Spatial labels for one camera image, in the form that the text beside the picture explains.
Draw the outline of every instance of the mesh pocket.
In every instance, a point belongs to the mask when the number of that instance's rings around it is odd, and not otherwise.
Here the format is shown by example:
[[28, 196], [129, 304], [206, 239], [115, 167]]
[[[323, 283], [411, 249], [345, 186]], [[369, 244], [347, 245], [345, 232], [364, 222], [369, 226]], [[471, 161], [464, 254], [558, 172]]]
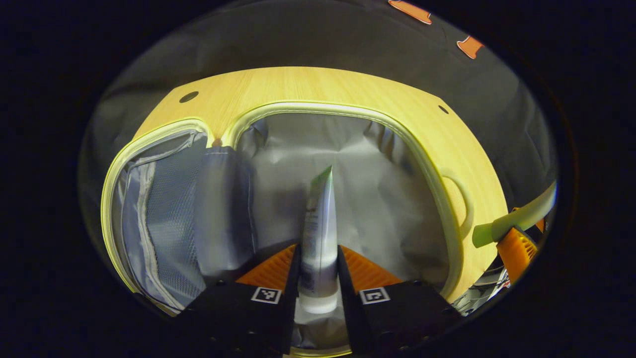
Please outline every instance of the mesh pocket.
[[205, 141], [156, 162], [146, 222], [155, 246], [158, 277], [183, 305], [205, 288], [194, 245], [195, 185]]

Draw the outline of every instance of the tube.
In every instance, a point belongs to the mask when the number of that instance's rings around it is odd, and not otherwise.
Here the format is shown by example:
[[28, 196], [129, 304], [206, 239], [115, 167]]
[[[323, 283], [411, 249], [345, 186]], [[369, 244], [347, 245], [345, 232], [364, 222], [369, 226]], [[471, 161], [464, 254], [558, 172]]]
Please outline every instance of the tube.
[[519, 210], [493, 222], [475, 226], [473, 245], [479, 248], [489, 243], [500, 242], [513, 226], [519, 226], [522, 230], [532, 227], [552, 210], [556, 198], [557, 182], [553, 182], [540, 196]]
[[312, 180], [301, 240], [300, 306], [309, 313], [336, 309], [338, 240], [332, 167]]

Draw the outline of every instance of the suitcase handle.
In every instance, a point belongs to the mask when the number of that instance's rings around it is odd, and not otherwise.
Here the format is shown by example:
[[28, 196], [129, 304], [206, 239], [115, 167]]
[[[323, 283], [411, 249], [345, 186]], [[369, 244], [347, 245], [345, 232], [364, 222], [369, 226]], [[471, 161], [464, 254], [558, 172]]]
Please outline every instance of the suitcase handle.
[[464, 200], [464, 206], [466, 207], [466, 218], [464, 222], [457, 222], [459, 225], [459, 234], [462, 239], [468, 236], [471, 228], [473, 227], [473, 218], [474, 218], [474, 205], [473, 199], [470, 195], [470, 192], [464, 185], [464, 183], [457, 178], [455, 173], [450, 171], [449, 169], [440, 170], [441, 176], [451, 180], [459, 189], [460, 194], [462, 195], [462, 199]]

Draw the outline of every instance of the wooden surface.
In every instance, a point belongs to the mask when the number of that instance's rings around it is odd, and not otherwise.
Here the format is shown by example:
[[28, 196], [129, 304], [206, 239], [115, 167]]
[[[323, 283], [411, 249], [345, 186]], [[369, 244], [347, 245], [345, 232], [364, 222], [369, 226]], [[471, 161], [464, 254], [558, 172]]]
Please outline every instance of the wooden surface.
[[[196, 97], [179, 102], [193, 91], [199, 92]], [[492, 164], [452, 108], [421, 90], [362, 73], [283, 67], [204, 78], [174, 89], [150, 113], [135, 139], [177, 120], [199, 118], [217, 140], [248, 111], [264, 104], [294, 101], [366, 108], [396, 119], [417, 138], [438, 172], [451, 171], [469, 191], [474, 203], [473, 227], [507, 214], [504, 194]], [[461, 224], [466, 216], [461, 193], [452, 181], [442, 182]], [[494, 244], [475, 249], [471, 235], [472, 228], [461, 239], [464, 262], [457, 286], [446, 296], [449, 301], [468, 289], [496, 256]]]

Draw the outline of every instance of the hole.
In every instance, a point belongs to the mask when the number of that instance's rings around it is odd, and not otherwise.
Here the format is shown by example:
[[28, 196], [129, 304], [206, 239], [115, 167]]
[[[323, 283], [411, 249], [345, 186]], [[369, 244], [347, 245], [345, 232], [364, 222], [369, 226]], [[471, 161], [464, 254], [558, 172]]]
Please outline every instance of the hole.
[[185, 103], [188, 102], [190, 99], [193, 99], [194, 97], [196, 97], [198, 94], [198, 91], [194, 91], [194, 92], [190, 92], [188, 94], [186, 94], [185, 96], [183, 96], [180, 100], [179, 103]]

